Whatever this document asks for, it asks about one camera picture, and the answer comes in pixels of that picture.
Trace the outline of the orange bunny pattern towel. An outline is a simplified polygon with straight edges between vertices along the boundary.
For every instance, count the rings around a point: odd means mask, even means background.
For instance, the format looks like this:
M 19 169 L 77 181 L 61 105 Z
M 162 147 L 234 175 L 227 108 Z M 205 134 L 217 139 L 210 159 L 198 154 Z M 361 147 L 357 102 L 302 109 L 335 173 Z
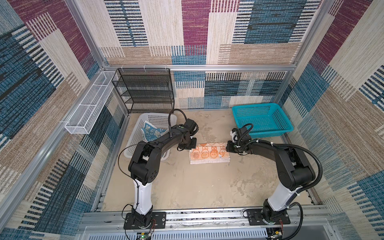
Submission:
M 231 158 L 226 147 L 227 143 L 198 144 L 190 150 L 190 164 L 229 163 Z

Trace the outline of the white plastic laundry basket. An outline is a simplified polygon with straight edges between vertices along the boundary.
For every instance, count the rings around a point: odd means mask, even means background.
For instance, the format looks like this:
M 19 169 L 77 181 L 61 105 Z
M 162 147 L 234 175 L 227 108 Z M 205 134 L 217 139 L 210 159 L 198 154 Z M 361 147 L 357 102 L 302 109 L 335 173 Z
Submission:
M 124 151 L 126 158 L 131 158 L 141 141 L 150 142 L 165 135 L 169 131 L 168 114 L 144 113 L 141 114 Z

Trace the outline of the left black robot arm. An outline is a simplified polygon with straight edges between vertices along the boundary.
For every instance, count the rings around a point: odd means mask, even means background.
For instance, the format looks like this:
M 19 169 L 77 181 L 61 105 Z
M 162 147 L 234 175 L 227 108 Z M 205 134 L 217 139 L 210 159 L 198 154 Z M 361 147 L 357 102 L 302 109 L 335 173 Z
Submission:
M 182 113 L 184 124 L 171 125 L 171 116 L 174 112 Z M 135 201 L 130 214 L 127 214 L 126 223 L 132 223 L 138 228 L 147 228 L 155 224 L 152 204 L 152 182 L 160 170 L 161 158 L 173 146 L 178 151 L 193 150 L 197 146 L 194 135 L 199 131 L 198 124 L 187 118 L 180 109 L 173 109 L 168 115 L 168 132 L 150 142 L 139 142 L 134 146 L 135 151 L 128 166 L 128 175 L 135 184 Z

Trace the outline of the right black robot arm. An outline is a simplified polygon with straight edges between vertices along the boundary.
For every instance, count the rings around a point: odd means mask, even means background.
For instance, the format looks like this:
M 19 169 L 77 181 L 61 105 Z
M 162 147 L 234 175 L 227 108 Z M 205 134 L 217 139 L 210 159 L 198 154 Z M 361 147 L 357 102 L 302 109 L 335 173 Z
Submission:
M 292 144 L 275 144 L 261 139 L 252 139 L 253 124 L 234 128 L 226 150 L 238 155 L 256 155 L 276 163 L 280 183 L 274 193 L 263 203 L 261 216 L 267 225 L 282 220 L 287 209 L 299 193 L 316 186 L 323 177 L 323 166 L 311 151 Z

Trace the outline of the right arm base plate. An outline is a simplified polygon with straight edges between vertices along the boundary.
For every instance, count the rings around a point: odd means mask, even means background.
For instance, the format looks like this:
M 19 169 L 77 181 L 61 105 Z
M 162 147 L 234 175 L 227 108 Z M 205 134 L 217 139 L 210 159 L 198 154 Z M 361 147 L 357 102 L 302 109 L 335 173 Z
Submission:
M 273 211 L 269 208 L 263 209 L 246 209 L 244 217 L 248 219 L 250 226 L 264 226 L 264 225 L 289 225 L 291 220 L 287 210 Z

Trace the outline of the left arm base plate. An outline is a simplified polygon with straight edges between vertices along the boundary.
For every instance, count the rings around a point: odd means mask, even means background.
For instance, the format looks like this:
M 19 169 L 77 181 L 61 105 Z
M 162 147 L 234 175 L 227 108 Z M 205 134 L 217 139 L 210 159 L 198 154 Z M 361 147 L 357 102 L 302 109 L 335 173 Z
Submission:
M 138 229 L 164 229 L 166 226 L 167 213 L 166 212 L 148 212 L 146 215 L 138 213 L 127 213 L 124 230 L 138 230 Z

